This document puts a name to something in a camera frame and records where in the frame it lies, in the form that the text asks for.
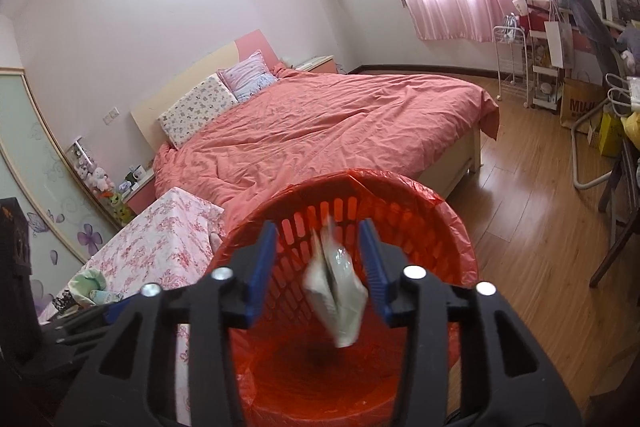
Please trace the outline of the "green smiley sock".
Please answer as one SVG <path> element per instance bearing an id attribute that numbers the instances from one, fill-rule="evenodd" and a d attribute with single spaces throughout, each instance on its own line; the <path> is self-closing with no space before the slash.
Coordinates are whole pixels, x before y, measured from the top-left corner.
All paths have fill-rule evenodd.
<path id="1" fill-rule="evenodd" d="M 67 290 L 81 308 L 111 305 L 124 299 L 122 294 L 109 291 L 106 288 L 105 277 L 98 269 L 78 272 L 68 282 Z"/>

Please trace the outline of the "black daisy print cloth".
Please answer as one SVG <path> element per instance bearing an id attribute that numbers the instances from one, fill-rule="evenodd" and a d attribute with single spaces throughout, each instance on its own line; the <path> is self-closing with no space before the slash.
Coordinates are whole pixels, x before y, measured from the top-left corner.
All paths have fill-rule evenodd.
<path id="1" fill-rule="evenodd" d="M 68 288 L 63 289 L 52 299 L 52 306 L 58 314 L 64 314 L 79 307 L 78 302 Z"/>

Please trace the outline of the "floral pink tablecloth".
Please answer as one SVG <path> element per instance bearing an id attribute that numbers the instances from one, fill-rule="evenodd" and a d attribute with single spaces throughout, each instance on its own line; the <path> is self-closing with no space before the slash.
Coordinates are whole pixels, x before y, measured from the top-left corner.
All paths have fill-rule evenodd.
<path id="1" fill-rule="evenodd" d="M 118 232 L 78 272 L 100 270 L 106 288 L 124 297 L 115 303 L 116 311 L 122 312 L 146 284 L 155 283 L 169 291 L 196 283 L 223 239 L 224 210 L 174 187 Z M 51 322 L 55 314 L 50 303 L 39 318 Z"/>

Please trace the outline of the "floral sliding wardrobe door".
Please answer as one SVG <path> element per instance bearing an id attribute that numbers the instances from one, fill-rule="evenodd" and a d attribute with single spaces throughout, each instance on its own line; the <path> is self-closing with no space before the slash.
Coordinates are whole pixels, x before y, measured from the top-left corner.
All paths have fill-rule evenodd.
<path id="1" fill-rule="evenodd" d="M 24 212 L 37 313 L 116 234 L 70 168 L 36 109 L 21 72 L 1 72 L 1 196 Z"/>

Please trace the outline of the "green plush toy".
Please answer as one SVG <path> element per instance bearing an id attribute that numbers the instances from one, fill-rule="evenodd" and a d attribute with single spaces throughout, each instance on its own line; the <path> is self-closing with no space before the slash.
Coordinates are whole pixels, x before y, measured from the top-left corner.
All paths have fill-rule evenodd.
<path id="1" fill-rule="evenodd" d="M 128 225 L 136 215 L 130 207 L 122 201 L 122 196 L 117 192 L 104 193 L 103 200 L 108 210 L 121 227 Z"/>

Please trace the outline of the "pink white nightstand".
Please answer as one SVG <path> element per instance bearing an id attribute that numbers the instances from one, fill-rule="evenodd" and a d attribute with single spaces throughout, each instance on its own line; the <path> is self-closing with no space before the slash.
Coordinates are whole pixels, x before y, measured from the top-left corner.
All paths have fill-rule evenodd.
<path id="1" fill-rule="evenodd" d="M 136 215 L 140 215 L 156 199 L 154 178 L 154 171 L 149 169 L 122 200 Z"/>

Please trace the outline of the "hanging plush toy organizer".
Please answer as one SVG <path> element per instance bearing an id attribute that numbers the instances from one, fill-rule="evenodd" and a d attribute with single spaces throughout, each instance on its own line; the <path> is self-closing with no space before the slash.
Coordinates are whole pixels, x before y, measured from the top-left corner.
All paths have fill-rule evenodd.
<path id="1" fill-rule="evenodd" d="M 82 142 L 81 136 L 70 144 L 65 156 L 80 181 L 96 197 L 111 197 L 114 183 L 106 171 L 96 162 L 92 153 Z"/>

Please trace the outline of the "white mug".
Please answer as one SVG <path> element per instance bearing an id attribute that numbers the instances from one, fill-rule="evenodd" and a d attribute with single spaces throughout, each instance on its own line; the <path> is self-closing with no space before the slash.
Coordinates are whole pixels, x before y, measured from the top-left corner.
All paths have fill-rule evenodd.
<path id="1" fill-rule="evenodd" d="M 146 170 L 142 165 L 139 165 L 138 167 L 131 170 L 131 174 L 136 181 L 140 181 L 145 178 Z"/>

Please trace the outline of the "beige wooden headboard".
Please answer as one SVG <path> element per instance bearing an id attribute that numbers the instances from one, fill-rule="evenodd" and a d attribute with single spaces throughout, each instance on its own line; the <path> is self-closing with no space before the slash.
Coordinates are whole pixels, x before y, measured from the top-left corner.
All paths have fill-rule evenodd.
<path id="1" fill-rule="evenodd" d="M 218 69 L 229 68 L 244 61 L 255 51 L 262 52 L 270 69 L 274 69 L 274 66 L 280 62 L 262 32 L 254 30 L 195 62 L 184 72 L 172 78 L 151 98 L 147 98 L 136 106 L 131 111 L 131 116 L 151 150 L 156 153 L 167 141 L 166 134 L 157 121 L 161 113 L 164 113 L 202 80 L 215 74 Z"/>

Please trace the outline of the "floral white pillow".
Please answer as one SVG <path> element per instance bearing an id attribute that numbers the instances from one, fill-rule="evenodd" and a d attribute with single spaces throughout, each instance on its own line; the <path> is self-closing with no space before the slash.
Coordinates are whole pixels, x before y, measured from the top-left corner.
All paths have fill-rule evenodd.
<path id="1" fill-rule="evenodd" d="M 210 75 L 186 92 L 157 118 L 169 142 L 180 148 L 206 124 L 238 104 L 234 94 L 216 75 Z"/>

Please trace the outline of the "brown paper bag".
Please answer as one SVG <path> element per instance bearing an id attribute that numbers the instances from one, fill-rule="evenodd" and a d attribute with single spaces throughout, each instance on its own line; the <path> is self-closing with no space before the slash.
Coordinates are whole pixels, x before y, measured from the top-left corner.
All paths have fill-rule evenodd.
<path id="1" fill-rule="evenodd" d="M 566 129 L 573 127 L 576 121 L 593 110 L 605 98 L 602 86 L 566 78 L 560 108 L 560 125 Z"/>

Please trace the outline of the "coral pink bed duvet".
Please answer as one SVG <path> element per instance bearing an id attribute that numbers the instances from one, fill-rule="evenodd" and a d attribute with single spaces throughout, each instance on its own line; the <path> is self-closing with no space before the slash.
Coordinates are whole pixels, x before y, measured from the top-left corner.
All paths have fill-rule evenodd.
<path id="1" fill-rule="evenodd" d="M 499 131 L 483 88 L 439 75 L 313 74 L 277 81 L 154 158 L 155 192 L 179 187 L 224 208 L 231 231 L 290 185 L 347 169 L 416 178 L 473 129 Z"/>

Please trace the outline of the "striped pink pillow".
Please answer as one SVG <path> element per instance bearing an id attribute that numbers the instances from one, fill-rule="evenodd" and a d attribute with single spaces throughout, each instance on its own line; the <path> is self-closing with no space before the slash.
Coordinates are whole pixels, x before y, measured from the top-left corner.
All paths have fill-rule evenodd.
<path id="1" fill-rule="evenodd" d="M 229 68 L 218 69 L 217 76 L 240 103 L 253 98 L 258 92 L 278 81 L 270 72 L 260 51 L 250 54 L 244 61 Z"/>

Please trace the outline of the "white metal rack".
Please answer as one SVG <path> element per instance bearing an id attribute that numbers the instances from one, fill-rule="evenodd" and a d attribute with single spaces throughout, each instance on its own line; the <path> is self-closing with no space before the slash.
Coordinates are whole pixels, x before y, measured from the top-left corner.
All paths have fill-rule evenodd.
<path id="1" fill-rule="evenodd" d="M 495 47 L 496 74 L 498 81 L 497 100 L 505 94 L 519 96 L 523 106 L 529 108 L 529 53 L 525 31 L 514 25 L 497 25 L 492 28 Z"/>

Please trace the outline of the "far beige nightstand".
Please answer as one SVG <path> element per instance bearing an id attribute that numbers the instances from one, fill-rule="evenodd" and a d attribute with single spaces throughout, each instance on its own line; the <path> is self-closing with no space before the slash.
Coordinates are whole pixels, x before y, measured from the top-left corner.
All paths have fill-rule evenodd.
<path id="1" fill-rule="evenodd" d="M 297 64 L 294 69 L 301 72 L 315 72 L 316 74 L 337 74 L 338 68 L 332 55 L 323 55 L 310 58 Z"/>

